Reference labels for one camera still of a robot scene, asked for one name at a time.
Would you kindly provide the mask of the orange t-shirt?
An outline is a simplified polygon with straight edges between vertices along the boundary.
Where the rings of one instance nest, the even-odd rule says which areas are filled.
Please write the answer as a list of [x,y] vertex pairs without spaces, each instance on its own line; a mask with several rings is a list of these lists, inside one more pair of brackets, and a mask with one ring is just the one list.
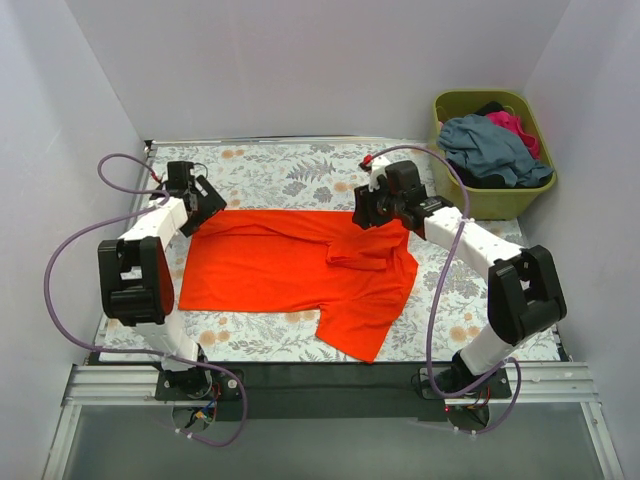
[[191,239],[178,306],[318,310],[317,338],[371,363],[418,273],[408,242],[399,222],[363,230],[348,212],[224,211]]

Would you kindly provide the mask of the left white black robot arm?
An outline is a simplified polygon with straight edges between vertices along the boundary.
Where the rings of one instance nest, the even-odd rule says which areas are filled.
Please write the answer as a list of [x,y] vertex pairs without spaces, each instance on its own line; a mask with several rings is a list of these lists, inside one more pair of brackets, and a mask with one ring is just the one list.
[[145,213],[123,235],[98,246],[99,279],[104,313],[142,336],[160,353],[160,370],[171,388],[188,398],[205,398],[213,386],[210,371],[178,358],[203,363],[202,347],[184,329],[174,311],[175,291],[166,250],[178,234],[194,235],[227,203],[195,164],[167,164],[161,191],[151,195],[153,211]]

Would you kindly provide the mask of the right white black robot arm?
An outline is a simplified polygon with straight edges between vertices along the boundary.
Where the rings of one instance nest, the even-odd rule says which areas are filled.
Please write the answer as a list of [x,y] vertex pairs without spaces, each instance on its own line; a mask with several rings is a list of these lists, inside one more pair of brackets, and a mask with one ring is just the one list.
[[453,356],[447,369],[427,373],[431,390],[444,398],[479,395],[515,350],[566,317],[551,252],[508,242],[452,202],[428,195],[411,161],[366,157],[359,167],[369,182],[354,191],[356,225],[369,229],[398,220],[423,240],[447,249],[449,261],[463,261],[485,281],[487,326]]

